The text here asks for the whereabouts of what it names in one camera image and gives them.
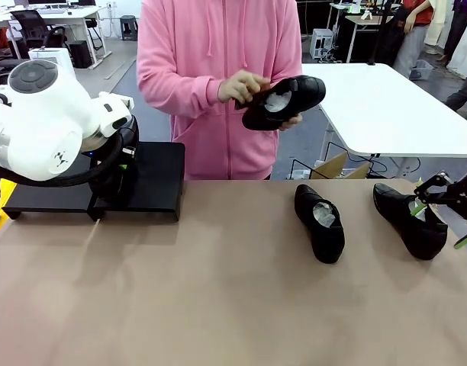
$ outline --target hoodie zipper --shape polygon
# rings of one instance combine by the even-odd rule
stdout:
[[[225,79],[228,78],[228,45],[227,45],[227,6],[225,4],[225,0],[222,0],[222,7],[224,11],[224,74]],[[230,116],[228,114],[229,103],[225,103],[225,131],[227,134],[227,177],[228,179],[232,179],[232,162],[230,156]]]

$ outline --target pink hoodie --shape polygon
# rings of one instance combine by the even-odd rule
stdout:
[[[172,141],[186,146],[186,178],[270,175],[278,131],[246,129],[243,111],[220,103],[218,88],[240,69],[272,83],[301,74],[296,1],[143,0],[139,29],[139,89],[172,115]]]

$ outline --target hand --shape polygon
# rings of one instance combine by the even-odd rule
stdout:
[[[301,116],[301,114],[299,114],[298,116],[291,118],[288,122],[284,122],[279,128],[279,130],[280,131],[289,130],[290,128],[296,126],[302,121],[303,121],[303,117]]]
[[[415,19],[417,18],[416,14],[411,12],[408,15],[407,21],[404,24],[404,33],[409,34],[411,30],[414,28]]]
[[[236,99],[244,104],[252,101],[252,96],[259,93],[261,89],[269,87],[270,80],[262,76],[240,70],[228,80],[224,80],[218,89],[218,99],[222,103],[230,99]]]

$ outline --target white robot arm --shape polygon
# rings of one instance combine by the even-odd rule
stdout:
[[[132,119],[132,98],[88,92],[58,65],[34,60],[0,87],[0,166],[34,181],[63,174]]]

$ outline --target plastic bin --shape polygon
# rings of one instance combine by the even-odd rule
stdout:
[[[424,59],[418,59],[417,65],[411,70],[410,80],[427,80],[432,73],[433,66]]]

